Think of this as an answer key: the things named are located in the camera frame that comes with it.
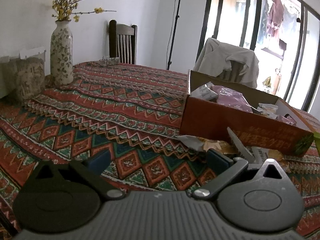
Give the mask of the clear cookie snack packet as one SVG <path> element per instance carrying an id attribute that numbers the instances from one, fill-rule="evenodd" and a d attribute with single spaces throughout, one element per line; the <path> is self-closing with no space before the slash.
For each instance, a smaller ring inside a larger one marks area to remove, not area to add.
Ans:
<path id="1" fill-rule="evenodd" d="M 278 150 L 271 150 L 250 146 L 249 150 L 236 134 L 228 127 L 228 135 L 231 139 L 231 144 L 221 140 L 209 140 L 192 135 L 179 135 L 177 139 L 188 148 L 197 152 L 208 152 L 216 150 L 222 154 L 239 154 L 240 157 L 246 159 L 250 164 L 262 164 L 266 159 L 274 159 L 276 161 L 284 161 L 283 155 Z"/>

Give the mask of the orange cardboard snack box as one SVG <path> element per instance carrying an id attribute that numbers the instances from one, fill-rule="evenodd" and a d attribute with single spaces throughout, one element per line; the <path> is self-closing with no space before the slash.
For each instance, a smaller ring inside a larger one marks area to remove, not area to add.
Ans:
<path id="1" fill-rule="evenodd" d="M 242 93 L 254 108 L 257 108 L 260 103 L 277 105 L 278 114 L 282 116 L 289 114 L 297 124 L 289 125 L 259 114 L 248 113 L 190 96 L 191 92 L 208 82 Z M 315 132 L 311 125 L 281 98 L 246 85 L 224 81 L 191 70 L 188 74 L 180 134 L 230 141 L 227 132 L 229 128 L 245 146 L 269 148 L 278 150 L 283 155 L 298 157 L 302 157 L 312 145 Z"/>

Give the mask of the patterned red tablecloth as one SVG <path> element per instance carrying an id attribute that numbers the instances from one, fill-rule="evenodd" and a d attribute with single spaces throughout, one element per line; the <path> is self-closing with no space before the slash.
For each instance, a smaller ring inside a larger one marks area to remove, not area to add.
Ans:
<path id="1" fill-rule="evenodd" d="M 75 66 L 75 80 L 23 104 L 1 101 L 1 219 L 16 239 L 319 239 L 319 121 L 302 156 L 250 164 L 212 199 L 208 152 L 177 139 L 188 74 L 144 66 Z M 253 113 L 295 126 L 278 106 Z M 125 193 L 100 198 L 72 160 L 100 150 L 100 175 Z"/>

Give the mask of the pink snack packet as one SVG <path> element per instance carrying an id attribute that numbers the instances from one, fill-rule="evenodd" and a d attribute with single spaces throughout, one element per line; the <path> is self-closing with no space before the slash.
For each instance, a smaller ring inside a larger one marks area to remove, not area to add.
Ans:
<path id="1" fill-rule="evenodd" d="M 216 85 L 212 85 L 212 90 L 218 95 L 216 103 L 240 111 L 253 113 L 250 104 L 242 93 L 227 87 Z"/>

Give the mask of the white snack packet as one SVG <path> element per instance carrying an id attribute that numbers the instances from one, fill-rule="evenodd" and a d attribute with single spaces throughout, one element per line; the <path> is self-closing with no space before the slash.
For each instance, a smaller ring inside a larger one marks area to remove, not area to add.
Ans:
<path id="1" fill-rule="evenodd" d="M 201 100 L 215 101 L 219 95 L 212 90 L 212 87 L 213 84 L 208 82 L 192 91 L 190 96 Z"/>

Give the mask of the chair with beige jacket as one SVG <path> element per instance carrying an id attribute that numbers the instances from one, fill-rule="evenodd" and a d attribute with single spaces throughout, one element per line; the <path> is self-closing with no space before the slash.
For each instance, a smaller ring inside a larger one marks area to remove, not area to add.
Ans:
<path id="1" fill-rule="evenodd" d="M 243 70 L 244 64 L 236 61 L 231 61 L 231 70 L 224 70 L 217 78 L 220 78 L 229 82 L 240 83 L 242 75 L 240 72 Z"/>

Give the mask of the floral tissue box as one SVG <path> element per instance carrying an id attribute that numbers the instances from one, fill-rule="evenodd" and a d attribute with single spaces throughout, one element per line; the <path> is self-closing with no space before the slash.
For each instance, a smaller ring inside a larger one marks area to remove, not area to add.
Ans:
<path id="1" fill-rule="evenodd" d="M 103 67 L 114 66 L 120 64 L 120 59 L 119 57 L 104 56 L 102 59 L 98 61 L 98 63 Z"/>

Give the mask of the beige jacket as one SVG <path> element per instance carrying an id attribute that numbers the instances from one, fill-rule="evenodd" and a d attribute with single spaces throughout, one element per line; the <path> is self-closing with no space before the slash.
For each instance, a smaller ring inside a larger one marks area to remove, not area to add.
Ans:
<path id="1" fill-rule="evenodd" d="M 240 64 L 240 83 L 257 88 L 259 60 L 254 51 L 208 38 L 193 68 L 196 72 L 218 77 L 232 70 L 232 62 Z"/>

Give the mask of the clear plastic food container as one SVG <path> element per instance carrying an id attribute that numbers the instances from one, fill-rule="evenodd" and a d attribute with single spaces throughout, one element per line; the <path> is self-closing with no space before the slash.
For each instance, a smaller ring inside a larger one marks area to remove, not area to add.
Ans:
<path id="1" fill-rule="evenodd" d="M 39 94 L 45 87 L 44 47 L 23 49 L 16 57 L 1 57 L 1 98 L 12 95 L 23 102 Z"/>

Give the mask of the black tripod light stand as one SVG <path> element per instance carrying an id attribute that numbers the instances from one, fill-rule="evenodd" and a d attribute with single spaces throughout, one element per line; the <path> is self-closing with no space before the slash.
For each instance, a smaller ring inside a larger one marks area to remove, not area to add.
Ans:
<path id="1" fill-rule="evenodd" d="M 172 52 L 174 48 L 174 42 L 175 42 L 175 36 L 176 36 L 176 29 L 177 29 L 177 23 L 178 19 L 180 18 L 179 12 L 180 12 L 180 6 L 181 6 L 181 0 L 174 0 L 174 9 L 172 13 L 172 23 L 171 23 L 171 29 L 170 29 L 170 35 L 167 45 L 167 65 L 166 70 L 170 69 L 170 66 L 172 64 Z"/>

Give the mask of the floral ceramic vase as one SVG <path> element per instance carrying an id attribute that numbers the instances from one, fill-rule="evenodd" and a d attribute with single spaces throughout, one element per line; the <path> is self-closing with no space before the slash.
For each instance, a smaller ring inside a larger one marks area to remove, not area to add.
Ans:
<path id="1" fill-rule="evenodd" d="M 50 41 L 50 73 L 53 84 L 64 86 L 73 79 L 73 35 L 69 21 L 56 21 Z"/>

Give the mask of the dark wooden chair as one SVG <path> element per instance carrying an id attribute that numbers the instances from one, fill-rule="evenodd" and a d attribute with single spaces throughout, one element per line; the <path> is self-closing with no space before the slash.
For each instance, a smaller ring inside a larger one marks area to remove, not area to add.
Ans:
<path id="1" fill-rule="evenodd" d="M 119 24 L 111 20 L 108 25 L 110 58 L 118 57 L 120 63 L 136 64 L 137 34 L 136 25 Z"/>

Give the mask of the black framed sliding window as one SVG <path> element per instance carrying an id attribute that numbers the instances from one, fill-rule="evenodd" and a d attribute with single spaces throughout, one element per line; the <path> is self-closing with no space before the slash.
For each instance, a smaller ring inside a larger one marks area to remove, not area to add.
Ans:
<path id="1" fill-rule="evenodd" d="M 306 112 L 319 95 L 319 14 L 303 0 L 281 0 L 283 22 L 267 34 L 272 0 L 206 0 L 200 36 L 253 50 L 259 60 L 257 88 Z"/>

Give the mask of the hanging red garment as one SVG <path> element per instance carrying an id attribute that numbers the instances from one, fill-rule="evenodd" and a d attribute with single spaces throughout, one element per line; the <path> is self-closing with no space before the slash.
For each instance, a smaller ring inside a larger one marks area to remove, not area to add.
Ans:
<path id="1" fill-rule="evenodd" d="M 275 37 L 283 22 L 284 6 L 281 0 L 272 0 L 272 2 L 267 18 L 267 34 Z"/>

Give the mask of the yellow flower branches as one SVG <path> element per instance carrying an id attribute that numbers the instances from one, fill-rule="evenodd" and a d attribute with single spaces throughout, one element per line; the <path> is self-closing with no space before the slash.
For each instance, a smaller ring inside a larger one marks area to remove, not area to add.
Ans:
<path id="1" fill-rule="evenodd" d="M 90 14 L 102 14 L 104 12 L 116 12 L 115 10 L 105 10 L 102 7 L 94 8 L 91 11 L 79 11 L 79 3 L 85 0 L 53 0 L 52 9 L 54 13 L 52 18 L 56 19 L 56 22 L 67 21 L 79 22 L 81 15 Z"/>

